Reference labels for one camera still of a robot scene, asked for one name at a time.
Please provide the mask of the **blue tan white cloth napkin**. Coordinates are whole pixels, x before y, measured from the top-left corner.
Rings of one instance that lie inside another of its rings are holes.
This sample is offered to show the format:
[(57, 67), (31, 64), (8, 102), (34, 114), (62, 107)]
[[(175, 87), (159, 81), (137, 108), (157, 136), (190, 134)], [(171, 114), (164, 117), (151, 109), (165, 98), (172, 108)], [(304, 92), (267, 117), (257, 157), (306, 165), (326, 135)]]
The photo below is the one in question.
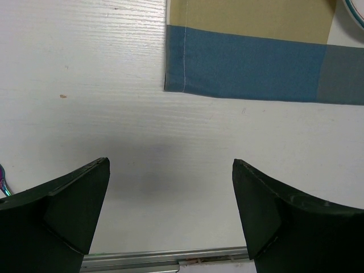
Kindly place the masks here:
[(363, 31), (337, 1), (168, 1), (168, 92), (363, 104)]

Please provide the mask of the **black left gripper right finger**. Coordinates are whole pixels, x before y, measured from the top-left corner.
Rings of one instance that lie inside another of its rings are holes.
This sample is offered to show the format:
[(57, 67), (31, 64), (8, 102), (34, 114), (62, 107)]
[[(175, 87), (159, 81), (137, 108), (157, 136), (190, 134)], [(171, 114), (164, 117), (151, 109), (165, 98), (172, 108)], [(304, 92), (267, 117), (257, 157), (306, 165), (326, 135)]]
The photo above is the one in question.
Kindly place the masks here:
[(309, 195), (241, 159), (232, 181), (258, 272), (362, 272), (363, 210)]

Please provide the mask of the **white plate with red print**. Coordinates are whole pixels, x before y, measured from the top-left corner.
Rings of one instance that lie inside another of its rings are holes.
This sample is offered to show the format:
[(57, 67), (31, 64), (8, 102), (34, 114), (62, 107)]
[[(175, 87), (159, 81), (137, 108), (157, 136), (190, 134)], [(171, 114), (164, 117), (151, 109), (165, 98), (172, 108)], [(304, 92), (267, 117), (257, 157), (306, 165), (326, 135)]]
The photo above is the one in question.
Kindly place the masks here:
[(363, 1), (337, 1), (334, 17), (343, 30), (363, 31)]

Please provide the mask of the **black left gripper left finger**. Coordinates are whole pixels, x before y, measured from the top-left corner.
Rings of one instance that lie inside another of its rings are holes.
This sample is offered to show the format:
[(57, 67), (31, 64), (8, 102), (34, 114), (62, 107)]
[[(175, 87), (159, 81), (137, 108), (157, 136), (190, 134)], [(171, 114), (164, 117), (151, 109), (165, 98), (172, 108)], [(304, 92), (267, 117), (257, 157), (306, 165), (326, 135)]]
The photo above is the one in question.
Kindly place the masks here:
[(99, 158), (1, 199), (1, 272), (79, 272), (110, 179)]

